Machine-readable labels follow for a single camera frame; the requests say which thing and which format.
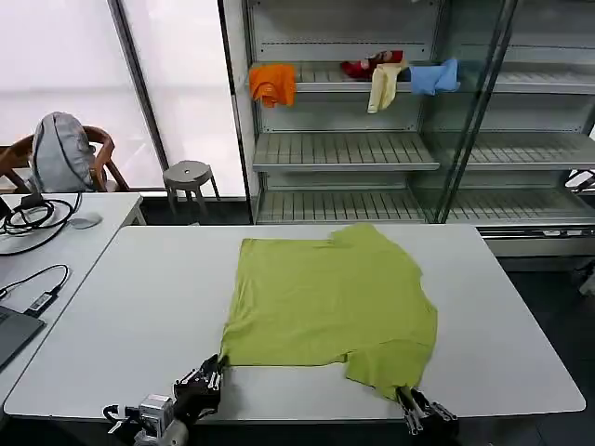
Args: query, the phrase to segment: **orange cloth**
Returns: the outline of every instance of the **orange cloth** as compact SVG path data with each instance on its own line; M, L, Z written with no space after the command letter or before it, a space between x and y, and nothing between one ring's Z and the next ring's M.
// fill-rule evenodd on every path
M277 103L294 105L296 70L293 65L273 64L250 70L250 94L253 100L262 99L265 107Z

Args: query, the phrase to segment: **robotic arm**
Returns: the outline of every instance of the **robotic arm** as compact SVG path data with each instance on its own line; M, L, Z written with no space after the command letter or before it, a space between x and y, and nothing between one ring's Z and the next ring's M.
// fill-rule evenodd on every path
M112 422L110 430L124 444L134 446L186 446L192 425L216 413L221 401L223 370L227 357L214 355L174 384L175 401L148 396L138 408L126 407L123 421L116 420L118 406L103 410Z

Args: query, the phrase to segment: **white desk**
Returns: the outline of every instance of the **white desk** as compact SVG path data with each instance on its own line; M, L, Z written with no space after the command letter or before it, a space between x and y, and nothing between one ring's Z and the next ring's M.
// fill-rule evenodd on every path
M585 400L477 231L379 225L423 271L439 310L422 388L459 416L580 411ZM333 226L124 228L15 386L11 415L99 419L170 394L217 353L245 237L320 239ZM325 367L228 373L219 418L400 418L396 404Z
M59 193L44 194L44 196L62 199L69 203L74 203L76 199L75 194ZM21 197L22 195L2 196L10 207L18 205ZM41 317L46 322L46 327L0 372L0 403L6 399L116 232L134 220L139 220L140 223L144 222L139 211L141 201L142 199L137 193L83 194L79 214L83 215L91 211L100 214L103 220L96 227L76 230L67 226L54 240L30 253L0 257L0 286L24 279L38 270L56 263L64 263L71 268L71 276L60 291L59 298ZM60 206L58 212L62 212L63 207ZM28 235L22 238L13 237L11 240L7 240L6 236L0 236L0 252L16 251L22 247L30 246L34 244L30 240L32 237L36 237L39 241L43 240L46 234ZM62 273L61 269L57 269L24 283L3 299L0 305L16 311L24 311L40 294L56 285L60 281Z

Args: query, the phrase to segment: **green t-shirt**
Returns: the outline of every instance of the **green t-shirt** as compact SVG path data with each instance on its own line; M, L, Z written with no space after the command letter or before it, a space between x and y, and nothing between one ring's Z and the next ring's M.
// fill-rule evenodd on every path
M231 365L346 362L346 376L394 400L416 386L437 311L410 256L368 224L329 240L242 243L221 353Z

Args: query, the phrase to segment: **metal shelf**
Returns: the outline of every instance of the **metal shelf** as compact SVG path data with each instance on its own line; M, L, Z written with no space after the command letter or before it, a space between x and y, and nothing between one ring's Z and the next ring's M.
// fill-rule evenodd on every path
M452 160L458 139L437 134L430 141ZM468 171L569 170L595 168L595 141L574 133L480 133Z
M296 68L297 93L369 93L372 83L356 81L345 74L340 62L281 62ZM398 82L397 92L410 93L410 82Z
M354 221L423 223L423 212L408 190L265 191L258 224L351 223Z
M417 133L264 133L257 172L436 170Z
M595 95L595 71L580 65L508 63L494 92Z
M595 224L595 210L564 189L461 189L448 223L476 226Z

